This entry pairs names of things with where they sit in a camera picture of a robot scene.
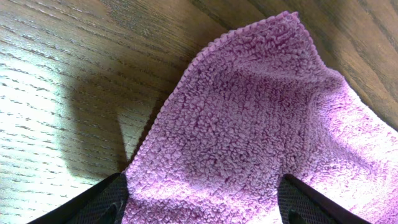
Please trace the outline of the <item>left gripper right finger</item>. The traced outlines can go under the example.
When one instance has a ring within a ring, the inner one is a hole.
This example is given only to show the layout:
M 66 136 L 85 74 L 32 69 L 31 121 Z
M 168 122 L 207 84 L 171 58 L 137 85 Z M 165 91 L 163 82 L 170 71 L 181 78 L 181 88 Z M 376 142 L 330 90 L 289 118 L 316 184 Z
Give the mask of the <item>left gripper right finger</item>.
M 282 176 L 277 204 L 283 224 L 370 224 L 292 174 Z

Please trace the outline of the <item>purple cloth with white tag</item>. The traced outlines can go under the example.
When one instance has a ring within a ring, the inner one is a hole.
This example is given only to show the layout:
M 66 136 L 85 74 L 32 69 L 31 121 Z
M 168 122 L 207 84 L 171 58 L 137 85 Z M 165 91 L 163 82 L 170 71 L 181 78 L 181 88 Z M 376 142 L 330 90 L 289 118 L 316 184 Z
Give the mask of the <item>purple cloth with white tag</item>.
M 371 223 L 397 222 L 397 132 L 289 12 L 188 66 L 125 171 L 123 223 L 280 223 L 286 173 Z

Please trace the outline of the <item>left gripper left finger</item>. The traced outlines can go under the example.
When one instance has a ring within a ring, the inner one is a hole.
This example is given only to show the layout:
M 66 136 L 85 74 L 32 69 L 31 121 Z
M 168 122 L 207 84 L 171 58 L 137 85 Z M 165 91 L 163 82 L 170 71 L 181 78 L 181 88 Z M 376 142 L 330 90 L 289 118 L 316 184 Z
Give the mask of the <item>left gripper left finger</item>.
M 29 224 L 121 224 L 128 198 L 126 176 L 115 173 Z

